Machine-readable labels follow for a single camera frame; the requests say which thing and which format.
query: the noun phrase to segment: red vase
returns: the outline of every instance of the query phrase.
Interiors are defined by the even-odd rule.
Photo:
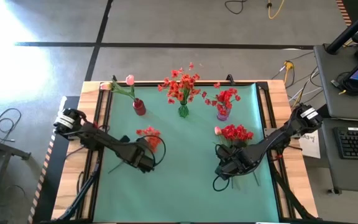
[[[132,105],[137,115],[142,116],[146,114],[146,107],[144,106],[142,100],[135,98],[134,103]]]

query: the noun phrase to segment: green glass vase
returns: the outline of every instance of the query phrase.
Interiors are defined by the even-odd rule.
[[[189,115],[189,109],[187,108],[187,100],[183,100],[180,102],[180,107],[178,109],[179,116],[182,118],[186,118]]]

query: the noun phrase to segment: black keyboard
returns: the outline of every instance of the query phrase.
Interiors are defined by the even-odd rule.
[[[358,159],[358,128],[334,128],[342,159]]]

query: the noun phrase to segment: pink tulip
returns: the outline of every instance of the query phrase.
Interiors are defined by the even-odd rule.
[[[102,84],[100,84],[100,89],[101,90],[111,90],[111,88],[112,88],[111,83],[102,83]]]
[[[220,127],[218,127],[218,126],[215,127],[215,134],[216,135],[221,135],[222,134],[222,130],[221,130]]]
[[[135,84],[135,77],[133,75],[128,75],[125,79],[125,82],[127,83],[127,85],[133,85]]]

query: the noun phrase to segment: purple vase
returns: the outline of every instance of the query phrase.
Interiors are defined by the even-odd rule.
[[[226,114],[225,115],[220,114],[220,112],[218,111],[218,114],[216,115],[216,118],[218,120],[220,120],[220,121],[225,121],[229,117],[230,111],[231,111],[231,109],[226,109]]]

